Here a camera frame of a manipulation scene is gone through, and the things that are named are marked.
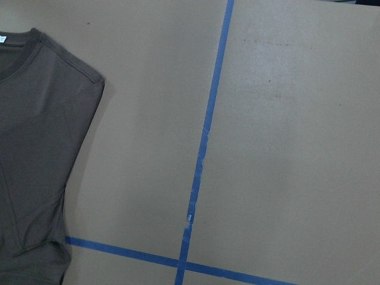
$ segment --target brown t-shirt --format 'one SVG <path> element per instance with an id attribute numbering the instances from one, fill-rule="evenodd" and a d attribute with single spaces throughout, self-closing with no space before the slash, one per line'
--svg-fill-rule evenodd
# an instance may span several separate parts
<path id="1" fill-rule="evenodd" d="M 0 285 L 62 282 L 65 186 L 104 87 L 46 33 L 0 31 Z"/>

